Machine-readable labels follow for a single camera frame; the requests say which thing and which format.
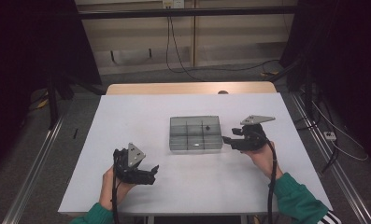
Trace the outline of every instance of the power strip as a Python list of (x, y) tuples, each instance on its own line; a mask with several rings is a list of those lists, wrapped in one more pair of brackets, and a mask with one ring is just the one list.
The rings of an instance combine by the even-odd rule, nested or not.
[(324, 137), (326, 140), (329, 140), (329, 141), (335, 141), (336, 140), (336, 136), (334, 134), (334, 132), (324, 132)]
[(169, 9), (173, 7), (173, 0), (163, 0), (163, 8)]
[(185, 8), (184, 0), (174, 0), (173, 8)]

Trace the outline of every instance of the human hand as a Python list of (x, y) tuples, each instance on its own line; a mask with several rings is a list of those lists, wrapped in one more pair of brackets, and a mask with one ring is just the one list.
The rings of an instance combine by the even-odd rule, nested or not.
[[(272, 147), (275, 148), (275, 144), (273, 142), (270, 142)], [(250, 156), (254, 164), (262, 171), (264, 172), (264, 175), (267, 177), (272, 176), (273, 171), (273, 153), (270, 149), (270, 146), (268, 144), (265, 144), (263, 147), (261, 147), (258, 150), (253, 151), (241, 151), (243, 154), (246, 154)], [(280, 167), (277, 166), (276, 169), (276, 179), (279, 179), (283, 175), (282, 171), (280, 170)]]
[[(112, 210), (112, 184), (113, 184), (113, 166), (111, 166), (103, 174), (103, 186), (101, 187), (100, 200), (98, 201), (101, 206), (107, 210)], [(121, 203), (127, 193), (135, 186), (135, 184), (120, 183), (117, 191), (117, 203)]]

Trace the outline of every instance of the teal sleeve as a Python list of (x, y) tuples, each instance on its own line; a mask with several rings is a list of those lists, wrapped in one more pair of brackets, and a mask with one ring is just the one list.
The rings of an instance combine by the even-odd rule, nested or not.
[(293, 218), (293, 224), (318, 223), (328, 212), (328, 208), (296, 180), (285, 173), (276, 180), (275, 194), (278, 210)]
[(100, 203), (95, 203), (86, 216), (76, 217), (70, 224), (111, 224), (112, 222), (112, 212), (106, 210)]

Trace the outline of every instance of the grid compartment box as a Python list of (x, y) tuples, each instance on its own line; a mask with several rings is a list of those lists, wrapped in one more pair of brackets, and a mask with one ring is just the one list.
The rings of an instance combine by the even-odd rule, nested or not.
[(170, 118), (170, 150), (221, 149), (218, 116)]

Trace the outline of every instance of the wire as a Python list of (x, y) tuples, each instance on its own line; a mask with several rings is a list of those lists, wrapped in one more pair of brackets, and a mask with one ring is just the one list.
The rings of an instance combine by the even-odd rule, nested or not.
[(333, 18), (331, 19), (331, 22), (330, 22), (330, 25), (328, 26), (328, 34), (326, 36), (326, 38), (328, 38), (331, 34), (331, 28), (334, 24), (334, 21), (335, 21), (335, 15), (337, 13), (337, 9), (338, 9), (338, 6), (339, 6), (339, 3), (340, 3), (340, 0), (336, 0), (336, 6), (335, 6), (335, 9), (334, 9), (334, 15), (333, 15)]
[(261, 222), (261, 220), (259, 219), (258, 216), (252, 216), (252, 217), (253, 217), (254, 219), (257, 219), (258, 224), (262, 224), (262, 222)]
[[(301, 121), (302, 119), (307, 119), (307, 117), (303, 117), (303, 118), (301, 118), (301, 119), (295, 120), (295, 121), (293, 122), (293, 124), (295, 124), (295, 123)], [(307, 130), (307, 129), (314, 128), (314, 127), (316, 127), (316, 126), (320, 123), (320, 121), (321, 121), (321, 116), (320, 116), (320, 114), (319, 114), (319, 117), (317, 118), (317, 120), (313, 120), (313, 121), (312, 121), (313, 123), (312, 123), (311, 125), (307, 125), (306, 127), (303, 127), (303, 128), (296, 128), (296, 131), (303, 131), (303, 130)]]
[(37, 101), (41, 100), (42, 98), (45, 97), (45, 95), (47, 95), (46, 93), (48, 93), (48, 90), (44, 90), (43, 93), (38, 97), (36, 98), (33, 102), (30, 103), (30, 105), (33, 105), (34, 103), (36, 103)]
[(269, 145), (270, 149), (272, 150), (273, 154), (273, 170), (272, 170), (272, 175), (270, 177), (270, 185), (269, 185), (269, 194), (267, 196), (267, 220), (269, 224), (273, 223), (273, 215), (272, 215), (272, 200), (273, 200), (273, 192), (275, 190), (275, 185), (276, 185), (276, 170), (278, 167), (278, 158), (276, 156), (276, 151), (273, 148), (272, 144), (270, 143), (269, 139), (266, 139), (266, 143)]
[(280, 217), (280, 214), (276, 215), (276, 220), (275, 220), (275, 224), (278, 223), (278, 218)]
[(350, 137), (348, 134), (346, 134), (345, 132), (343, 132), (342, 130), (340, 130), (338, 127), (336, 127), (328, 118), (326, 118), (322, 112), (319, 110), (319, 108), (316, 106), (316, 109), (319, 111), (319, 113), (322, 115), (323, 118), (325, 118), (328, 123), (330, 123), (334, 128), (336, 128), (338, 131), (342, 132), (343, 134), (345, 134), (351, 141), (353, 141), (355, 144), (357, 144), (360, 148), (364, 149), (364, 147), (358, 143), (356, 140), (354, 140), (352, 137)]
[(339, 157), (339, 151), (336, 147), (333, 149), (333, 154), (331, 154), (330, 160), (325, 164), (324, 168), (320, 171), (321, 175), (324, 175), (325, 171), (336, 162), (337, 158)]
[[(329, 108), (328, 105), (325, 103), (325, 101), (322, 101), (322, 104), (324, 105), (325, 110), (326, 110), (327, 113), (328, 113), (328, 119), (331, 121), (331, 123), (334, 124), (334, 121), (333, 121), (333, 117), (332, 117), (332, 115), (331, 115), (330, 108)], [(329, 125), (329, 123), (328, 123), (328, 121), (327, 121), (326, 119), (325, 119), (324, 121), (325, 121), (325, 126), (330, 130), (330, 132), (334, 132), (335, 135), (337, 135), (337, 134), (336, 134), (336, 129), (332, 129), (332, 127)]]
[(173, 25), (173, 20), (171, 19), (171, 17), (167, 17), (167, 31), (168, 31), (168, 34), (167, 34), (167, 48), (165, 50), (165, 60), (166, 60), (166, 63), (167, 63), (167, 67), (170, 71), (172, 72), (175, 72), (174, 70), (172, 70), (170, 68), (170, 66), (168, 65), (168, 46), (169, 46), (169, 43), (170, 43), (170, 23), (171, 23), (171, 34), (173, 35), (173, 40), (174, 40), (174, 45), (176, 46), (176, 52), (177, 52), (177, 56), (178, 56), (178, 60), (179, 60), (179, 64), (181, 65), (182, 69), (183, 69), (183, 72), (185, 72), (189, 77), (193, 78), (193, 79), (196, 79), (198, 81), (202, 81), (202, 82), (205, 82), (203, 79), (200, 79), (198, 77), (193, 77), (191, 76), (191, 74), (188, 73), (188, 71), (185, 69), (184, 65), (182, 64), (182, 60), (181, 58), (179, 57), (179, 53), (178, 53), (178, 47), (177, 47), (177, 41), (176, 41), (176, 37), (174, 35), (174, 25)]
[(317, 4), (315, 4), (315, 5), (313, 5), (313, 4), (308, 4), (308, 3), (306, 3), (305, 1), (300, 1), (299, 3), (298, 3), (298, 5), (299, 6), (303, 6), (303, 7), (310, 7), (310, 8), (324, 8), (324, 7), (326, 7), (326, 6), (328, 6), (328, 5), (330, 5), (331, 4), (331, 1), (329, 0), (329, 1), (326, 1), (326, 3), (322, 3), (322, 4), (320, 4), (320, 5), (317, 5)]
[[(257, 68), (257, 67), (260, 67), (260, 66), (264, 67), (264, 65), (267, 64), (267, 63), (272, 63), (272, 62), (278, 62), (279, 61), (279, 59), (272, 59), (272, 60), (268, 60), (268, 61), (265, 61), (263, 63), (251, 66), (251, 67), (237, 68), (237, 69), (229, 69), (229, 68), (193, 68), (193, 69), (185, 69), (185, 67), (182, 64), (182, 60), (179, 57), (177, 41), (176, 41), (176, 37), (174, 35), (174, 25), (173, 25), (173, 21), (172, 21), (171, 17), (167, 17), (167, 22), (168, 22), (168, 24), (167, 24), (168, 25), (167, 26), (167, 47), (166, 47), (166, 50), (165, 50), (165, 62), (167, 64), (167, 68), (171, 72), (187, 73), (188, 75), (189, 75), (188, 72), (191, 72), (191, 71), (208, 71), (208, 70), (210, 70), (210, 71), (238, 72), (238, 71), (246, 71), (246, 70), (254, 69), (254, 68)], [(174, 45), (176, 47), (176, 52), (177, 52), (179, 63), (182, 67), (182, 71), (175, 71), (168, 64), (168, 47), (169, 47), (169, 43), (170, 43), (170, 23), (171, 23), (171, 31), (172, 31), (172, 36), (173, 36), (173, 40), (174, 40)]]
[[(284, 0), (281, 0), (281, 6), (284, 7)], [(287, 22), (285, 21), (285, 14), (281, 14), (283, 16), (285, 30), (287, 31), (287, 35), (290, 35), (290, 32), (288, 31)]]
[(118, 164), (118, 156), (116, 153), (114, 153), (113, 157), (113, 181), (112, 181), (112, 215), (114, 219), (115, 224), (119, 224), (119, 217), (118, 217), (118, 187), (121, 184), (121, 182), (116, 186), (116, 167)]
[(368, 154), (366, 154), (365, 158), (358, 158), (358, 157), (355, 157), (355, 156), (352, 156), (350, 155), (348, 152), (344, 151), (342, 148), (338, 147), (334, 141), (331, 141), (331, 143), (334, 145), (335, 148), (337, 148), (339, 151), (343, 152), (345, 155), (349, 156), (349, 157), (352, 157), (353, 159), (357, 160), (357, 161), (366, 161), (368, 160), (369, 156)]
[(305, 120), (305, 119), (307, 119), (307, 117), (302, 117), (302, 118), (300, 118), (300, 119), (293, 120), (293, 124), (297, 124), (297, 123), (299, 123), (300, 121)]

